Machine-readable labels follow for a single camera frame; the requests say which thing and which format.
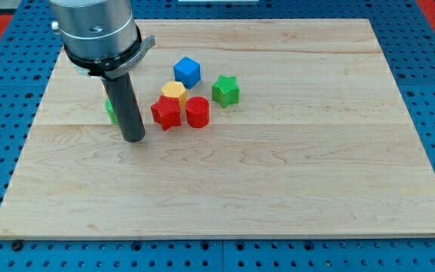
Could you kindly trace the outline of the black clamp ring mount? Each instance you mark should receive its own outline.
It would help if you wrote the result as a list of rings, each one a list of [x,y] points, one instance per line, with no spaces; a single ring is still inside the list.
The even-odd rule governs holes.
[[[88,60],[78,57],[69,49],[67,44],[63,44],[63,48],[69,60],[83,76],[96,76],[107,80],[114,80],[137,66],[143,60],[145,54],[156,45],[155,36],[148,36],[142,39],[138,25],[135,26],[135,29],[137,39],[132,46],[115,57],[104,60]]]

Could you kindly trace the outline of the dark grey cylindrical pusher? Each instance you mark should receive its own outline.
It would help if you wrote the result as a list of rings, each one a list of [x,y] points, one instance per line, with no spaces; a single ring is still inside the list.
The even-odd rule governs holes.
[[[130,143],[143,140],[146,132],[129,74],[102,83],[123,138]]]

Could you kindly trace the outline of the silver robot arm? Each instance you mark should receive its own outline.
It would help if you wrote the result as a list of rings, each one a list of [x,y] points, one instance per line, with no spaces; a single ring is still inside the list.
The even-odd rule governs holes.
[[[156,45],[154,36],[143,38],[134,21],[129,0],[50,0],[69,60],[85,76],[99,77],[124,140],[145,137],[145,128],[130,71]]]

